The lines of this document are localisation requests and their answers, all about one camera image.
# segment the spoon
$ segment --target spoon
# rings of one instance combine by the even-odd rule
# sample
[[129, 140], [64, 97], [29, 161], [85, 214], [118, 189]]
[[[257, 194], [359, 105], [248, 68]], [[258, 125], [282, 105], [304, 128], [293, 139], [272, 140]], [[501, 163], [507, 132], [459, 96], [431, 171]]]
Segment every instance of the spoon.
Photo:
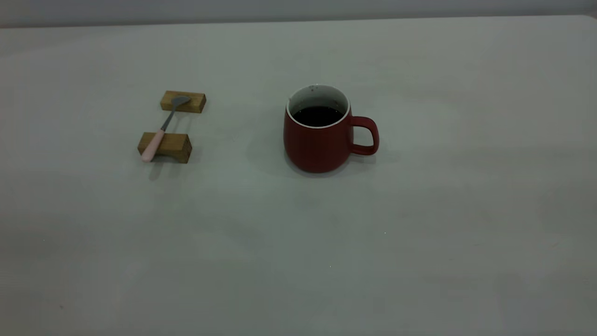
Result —
[[155, 151], [158, 150], [159, 144], [160, 144], [160, 142], [162, 142], [164, 133], [166, 133], [166, 127], [168, 127], [168, 124], [170, 123], [170, 120], [172, 119], [172, 116], [174, 115], [174, 111], [176, 111], [177, 107], [179, 107], [180, 105], [182, 105], [184, 103], [187, 103], [189, 100], [190, 100], [190, 98], [187, 96], [178, 96], [178, 97], [172, 98], [172, 112], [170, 112], [170, 115], [168, 116], [168, 119], [166, 119], [166, 122], [164, 122], [164, 125], [162, 125], [162, 128], [160, 128], [159, 131], [157, 133], [155, 133], [155, 135], [153, 136], [153, 138], [147, 145], [147, 148], [145, 148], [145, 150], [143, 151], [143, 154], [141, 154], [141, 161], [150, 162], [151, 160], [153, 160]]

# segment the table surface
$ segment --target table surface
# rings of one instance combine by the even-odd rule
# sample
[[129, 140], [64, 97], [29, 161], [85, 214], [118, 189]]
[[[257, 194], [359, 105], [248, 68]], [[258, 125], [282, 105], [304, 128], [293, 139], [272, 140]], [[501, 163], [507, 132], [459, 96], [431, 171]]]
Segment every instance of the table surface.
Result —
[[[0, 330], [594, 335], [597, 20], [0, 30]], [[381, 144], [309, 175], [287, 97]], [[144, 164], [165, 90], [188, 164]], [[371, 143], [366, 130], [355, 138]]]

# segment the mug rim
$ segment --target mug rim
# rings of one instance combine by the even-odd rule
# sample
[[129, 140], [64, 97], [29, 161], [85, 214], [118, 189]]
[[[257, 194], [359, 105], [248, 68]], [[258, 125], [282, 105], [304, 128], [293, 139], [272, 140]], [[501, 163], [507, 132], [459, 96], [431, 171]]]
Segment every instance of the mug rim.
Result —
[[[340, 118], [340, 120], [336, 121], [336, 122], [335, 122], [335, 123], [333, 123], [333, 124], [329, 124], [329, 125], [326, 125], [326, 126], [317, 126], [317, 127], [316, 127], [316, 126], [308, 126], [308, 125], [305, 125], [305, 124], [299, 123], [299, 122], [298, 122], [296, 119], [294, 119], [293, 115], [292, 115], [292, 114], [290, 114], [290, 102], [291, 102], [292, 98], [293, 98], [293, 97], [294, 97], [294, 96], [295, 96], [295, 95], [296, 95], [296, 94], [297, 94], [297, 93], [298, 93], [300, 90], [304, 90], [304, 89], [306, 89], [306, 88], [309, 88], [309, 87], [311, 87], [311, 86], [320, 86], [320, 87], [328, 87], [328, 88], [332, 88], [332, 89], [334, 89], [334, 90], [338, 91], [338, 92], [339, 92], [339, 93], [340, 93], [340, 94], [341, 94], [341, 95], [344, 97], [344, 99], [346, 99], [346, 105], [347, 105], [347, 106], [346, 106], [346, 111], [344, 112], [344, 115], [342, 116], [342, 118]], [[302, 87], [302, 88], [300, 88], [300, 89], [296, 90], [295, 92], [293, 92], [293, 93], [292, 93], [292, 95], [290, 95], [290, 97], [288, 98], [288, 101], [286, 102], [286, 114], [288, 114], [288, 116], [290, 117], [290, 119], [291, 119], [293, 122], [297, 123], [298, 125], [301, 125], [301, 126], [303, 126], [303, 127], [306, 127], [306, 128], [308, 128], [308, 129], [320, 130], [320, 129], [327, 129], [327, 128], [329, 128], [329, 127], [332, 127], [332, 126], [338, 125], [338, 124], [340, 124], [340, 123], [341, 123], [341, 122], [342, 122], [342, 121], [343, 121], [343, 120], [346, 118], [346, 116], [348, 115], [348, 113], [349, 113], [349, 112], [350, 112], [350, 100], [348, 99], [348, 97], [347, 97], [347, 96], [344, 94], [344, 92], [342, 92], [342, 90], [340, 90], [339, 88], [337, 88], [337, 87], [335, 87], [335, 86], [332, 86], [332, 85], [327, 85], [327, 84], [310, 84], [310, 85], [306, 85], [306, 86], [304, 86], [304, 87]]]

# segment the mug handle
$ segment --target mug handle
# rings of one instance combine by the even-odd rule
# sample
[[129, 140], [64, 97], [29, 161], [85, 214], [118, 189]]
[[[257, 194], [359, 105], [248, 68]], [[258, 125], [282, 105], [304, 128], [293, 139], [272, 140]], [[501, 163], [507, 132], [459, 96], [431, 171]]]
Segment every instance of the mug handle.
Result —
[[373, 155], [379, 148], [379, 133], [377, 132], [377, 125], [375, 121], [367, 117], [352, 117], [350, 125], [354, 127], [365, 127], [373, 135], [373, 146], [361, 146], [352, 144], [352, 152], [359, 155]]

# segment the wooden block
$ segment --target wooden block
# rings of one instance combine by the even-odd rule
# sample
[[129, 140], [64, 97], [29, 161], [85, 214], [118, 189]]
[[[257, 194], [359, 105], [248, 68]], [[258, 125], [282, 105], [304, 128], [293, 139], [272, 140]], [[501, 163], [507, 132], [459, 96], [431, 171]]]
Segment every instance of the wooden block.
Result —
[[164, 111], [172, 111], [172, 98], [177, 96], [190, 97], [190, 101], [188, 103], [179, 105], [179, 107], [176, 108], [176, 111], [181, 112], [201, 113], [203, 111], [203, 106], [205, 106], [205, 102], [207, 101], [207, 98], [203, 93], [166, 91], [162, 97], [162, 101], [160, 102], [162, 109]]
[[[139, 141], [139, 145], [137, 146], [139, 154], [142, 154], [145, 148], [147, 148], [147, 145], [151, 139], [153, 139], [154, 135], [155, 133], [143, 133], [141, 141]], [[180, 163], [187, 163], [189, 162], [190, 152], [192, 150], [193, 147], [190, 145], [188, 135], [166, 133], [164, 134], [164, 138], [162, 138], [162, 142], [159, 144], [155, 155], [167, 155], [175, 158]]]

